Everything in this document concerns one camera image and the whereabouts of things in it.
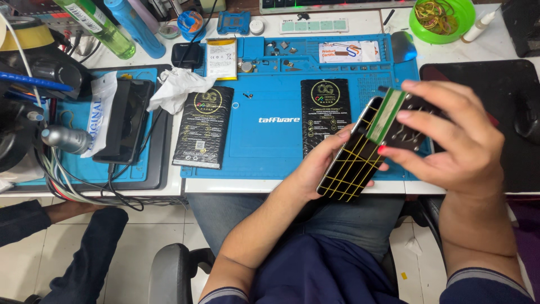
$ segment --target person's left hand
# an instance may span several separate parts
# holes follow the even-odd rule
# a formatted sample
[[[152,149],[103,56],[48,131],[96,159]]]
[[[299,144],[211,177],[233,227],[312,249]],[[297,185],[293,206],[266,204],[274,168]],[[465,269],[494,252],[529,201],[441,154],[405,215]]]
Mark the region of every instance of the person's left hand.
[[[354,123],[349,124],[335,135],[326,137],[325,140],[306,155],[298,168],[283,183],[290,183],[295,189],[295,195],[300,196],[306,202],[320,198],[322,195],[317,193],[317,185],[341,145],[349,140],[350,131],[353,127]],[[386,171],[388,168],[388,165],[383,163],[379,167],[379,170]],[[367,183],[367,187],[372,187],[373,185],[373,181]]]

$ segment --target mouse pad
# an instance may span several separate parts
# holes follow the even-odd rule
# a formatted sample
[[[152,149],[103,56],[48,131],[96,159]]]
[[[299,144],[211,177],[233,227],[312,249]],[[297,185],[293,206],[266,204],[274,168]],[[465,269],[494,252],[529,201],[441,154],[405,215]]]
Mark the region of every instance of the mouse pad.
[[[501,156],[506,192],[540,191],[540,146],[516,133],[516,98],[527,91],[540,104],[540,84],[528,60],[425,64],[422,80],[450,80],[471,87],[480,97],[491,122],[504,134]]]

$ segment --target jeans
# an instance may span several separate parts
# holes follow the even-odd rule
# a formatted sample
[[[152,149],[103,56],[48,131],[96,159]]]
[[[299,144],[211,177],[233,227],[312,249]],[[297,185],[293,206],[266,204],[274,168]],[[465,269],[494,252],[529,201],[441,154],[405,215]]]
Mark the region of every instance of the jeans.
[[[94,212],[80,248],[63,276],[54,278],[40,304],[95,304],[128,217],[119,208]],[[37,200],[0,208],[0,246],[19,241],[51,225]]]
[[[234,226],[264,201],[253,194],[189,193],[187,199],[214,255]],[[380,262],[390,246],[388,238],[403,203],[403,197],[389,195],[362,195],[349,203],[326,201],[309,219],[292,224],[285,237],[310,233],[346,240]]]

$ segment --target green bowl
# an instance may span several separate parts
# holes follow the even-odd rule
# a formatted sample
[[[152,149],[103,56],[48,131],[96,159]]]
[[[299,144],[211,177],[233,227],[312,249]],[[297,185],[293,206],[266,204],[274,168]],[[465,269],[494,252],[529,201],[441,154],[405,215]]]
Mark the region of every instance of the green bowl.
[[[418,0],[416,4],[427,2],[430,0]],[[438,35],[425,29],[414,14],[414,8],[410,12],[409,26],[414,35],[420,40],[431,44],[445,44],[458,40],[461,35],[465,34],[476,20],[476,11],[470,0],[447,0],[454,8],[454,17],[457,21],[457,31],[450,35]]]

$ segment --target person's right hand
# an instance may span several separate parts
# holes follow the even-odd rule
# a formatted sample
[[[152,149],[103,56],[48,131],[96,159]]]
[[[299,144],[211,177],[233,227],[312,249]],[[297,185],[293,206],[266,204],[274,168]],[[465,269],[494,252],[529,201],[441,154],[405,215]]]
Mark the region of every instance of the person's right hand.
[[[381,146],[389,157],[419,179],[472,197],[501,192],[504,136],[489,121],[469,87],[441,81],[404,81],[401,88],[442,109],[452,121],[422,111],[401,110],[397,120],[440,144],[446,152],[425,158],[412,151]]]

